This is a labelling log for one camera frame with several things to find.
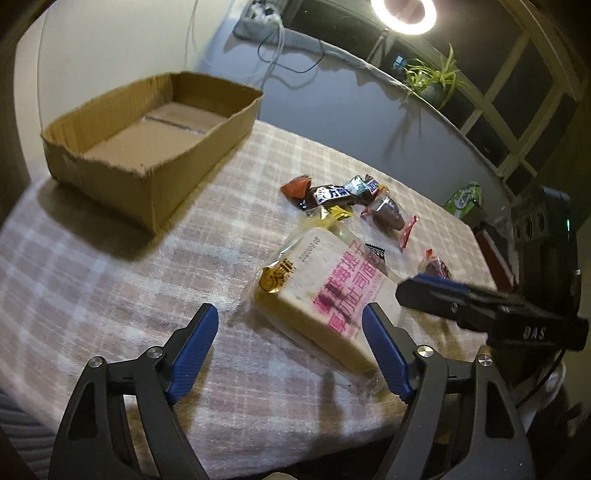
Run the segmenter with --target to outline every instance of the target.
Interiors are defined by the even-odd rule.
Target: window
[[[414,59],[439,67],[454,47],[463,82],[440,113],[518,194],[552,154],[581,100],[587,70],[551,21],[521,0],[433,0],[423,35],[385,30],[369,0],[275,0],[286,28],[340,47],[405,82]],[[416,22],[420,2],[401,20]]]
[[[492,102],[517,138],[532,121],[551,86],[552,76],[529,41],[515,69]]]
[[[405,67],[417,54],[400,41],[394,41],[388,53],[380,62],[379,68],[400,82],[406,80]]]
[[[571,97],[562,96],[552,120],[525,158],[526,162],[536,170],[539,171],[544,166],[546,160],[558,146],[558,142],[566,133],[566,129],[573,119],[576,107],[576,102]]]
[[[517,168],[509,175],[505,183],[515,195],[519,195],[533,178],[533,175],[527,168],[521,164],[517,164]]]
[[[501,165],[509,154],[509,150],[485,116],[476,121],[466,137],[496,167]]]
[[[456,91],[440,112],[456,127],[461,128],[474,112],[474,105],[462,92]]]
[[[435,26],[423,35],[447,54],[451,43],[457,66],[486,92],[521,35],[521,28],[497,0],[434,0]]]
[[[371,24],[334,4],[320,0],[290,2],[282,15],[285,28],[304,33],[352,53],[360,59],[371,54],[383,26]]]

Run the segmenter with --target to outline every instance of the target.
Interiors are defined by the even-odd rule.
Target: plaid tablecloth
[[[304,215],[279,186],[369,173],[419,222],[400,254],[363,220],[346,220],[414,275],[427,248],[455,279],[493,287],[470,229],[403,184],[324,145],[257,122],[156,239],[49,177],[31,186],[0,232],[0,387],[57,430],[87,360],[135,358],[185,326],[202,302],[220,329],[191,394],[176,411],[213,478],[261,472],[395,432],[404,405],[367,397],[240,304],[256,269]],[[422,315],[402,324],[417,343],[471,360],[484,338]],[[145,439],[128,408],[140,457]]]

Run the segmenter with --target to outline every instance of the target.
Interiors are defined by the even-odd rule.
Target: packaged bread
[[[252,298],[288,336],[306,338],[354,374],[370,374],[378,366],[361,314],[375,301],[396,325],[397,285],[378,269],[365,244],[350,232],[342,235],[338,222],[327,222],[288,240],[277,260],[262,269]],[[331,231],[335,224],[339,231]]]

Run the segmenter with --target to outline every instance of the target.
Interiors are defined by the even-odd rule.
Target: open cardboard box
[[[167,73],[96,97],[43,133],[57,181],[156,233],[251,130],[262,92],[207,75]]]

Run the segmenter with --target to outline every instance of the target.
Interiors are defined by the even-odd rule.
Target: green leaves
[[[458,80],[457,74],[460,71],[456,67],[456,59],[452,44],[449,44],[449,54],[447,58],[441,55],[441,69],[437,70],[420,59],[414,59],[413,64],[407,68],[407,85],[412,93],[420,95],[429,85],[439,83],[444,91],[447,91],[446,97],[437,109],[441,109],[453,96],[457,87],[464,82]]]

